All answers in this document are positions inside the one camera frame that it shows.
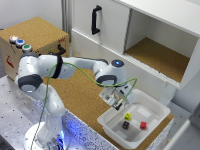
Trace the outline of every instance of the brown cork surface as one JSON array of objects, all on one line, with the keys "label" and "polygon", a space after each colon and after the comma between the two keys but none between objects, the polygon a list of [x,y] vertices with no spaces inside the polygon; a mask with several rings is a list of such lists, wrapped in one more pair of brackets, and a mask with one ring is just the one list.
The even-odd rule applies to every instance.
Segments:
[{"label": "brown cork surface", "polygon": [[[91,70],[84,69],[84,71],[94,78]],[[56,89],[60,98],[63,100],[65,107],[69,111],[74,113],[120,150],[124,149],[109,138],[104,133],[102,126],[97,122],[97,118],[110,108],[109,105],[99,97],[99,93],[103,88],[90,81],[79,70],[76,70],[74,75],[69,79],[50,79],[49,84]],[[173,115],[169,115],[165,118],[165,120],[147,137],[137,150],[145,150],[172,119]]]},{"label": "brown cork surface", "polygon": [[181,82],[190,60],[149,38],[144,38],[125,53],[178,82]]},{"label": "brown cork surface", "polygon": [[0,31],[0,37],[9,42],[12,35],[25,40],[33,50],[48,45],[68,34],[40,17],[35,17]]}]

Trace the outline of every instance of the white wall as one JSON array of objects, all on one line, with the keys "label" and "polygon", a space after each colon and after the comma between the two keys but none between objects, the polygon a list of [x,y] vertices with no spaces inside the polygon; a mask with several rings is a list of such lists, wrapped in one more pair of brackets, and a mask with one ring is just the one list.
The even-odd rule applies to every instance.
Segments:
[{"label": "white wall", "polygon": [[62,29],[61,0],[0,0],[0,28],[36,16]]},{"label": "white wall", "polygon": [[182,89],[178,90],[173,102],[192,112],[200,102],[200,71]]}]

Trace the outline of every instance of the door handle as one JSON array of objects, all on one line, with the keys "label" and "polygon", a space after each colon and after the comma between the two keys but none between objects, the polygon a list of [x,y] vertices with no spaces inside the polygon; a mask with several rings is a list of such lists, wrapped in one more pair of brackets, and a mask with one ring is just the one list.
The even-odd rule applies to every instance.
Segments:
[{"label": "door handle", "polygon": [[96,27],[96,22],[97,22],[97,11],[102,10],[101,6],[96,6],[96,8],[93,9],[92,11],[92,34],[97,34],[100,32],[100,29]]}]

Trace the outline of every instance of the cabinet door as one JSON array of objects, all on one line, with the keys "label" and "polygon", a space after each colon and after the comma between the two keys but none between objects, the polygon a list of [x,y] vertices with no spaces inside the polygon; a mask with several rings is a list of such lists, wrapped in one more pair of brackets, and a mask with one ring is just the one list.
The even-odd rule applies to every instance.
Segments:
[{"label": "cabinet door", "polygon": [[[100,32],[93,35],[92,12],[97,5],[102,8],[96,13],[96,27]],[[112,0],[74,0],[73,8],[73,29],[113,51],[124,52],[130,12],[128,7]]]}]

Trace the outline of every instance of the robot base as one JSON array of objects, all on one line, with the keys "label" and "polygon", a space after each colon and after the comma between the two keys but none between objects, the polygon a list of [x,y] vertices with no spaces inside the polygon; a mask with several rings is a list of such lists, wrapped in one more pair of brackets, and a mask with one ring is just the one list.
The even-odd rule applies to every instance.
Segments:
[{"label": "robot base", "polygon": [[[44,147],[44,148],[41,148],[42,146],[40,147],[39,146],[39,142],[37,142],[37,141],[33,141],[33,146],[32,146],[32,149],[31,149],[32,140],[33,140],[33,137],[35,135],[35,132],[37,130],[38,125],[39,125],[39,123],[33,125],[26,132],[25,138],[24,138],[24,149],[25,150],[49,150],[49,148],[47,146]],[[44,122],[41,122],[38,131],[42,128],[43,125],[44,125]],[[64,147],[65,147],[65,149],[68,147],[69,142],[70,142],[69,137],[65,137],[65,139],[64,139]]]}]

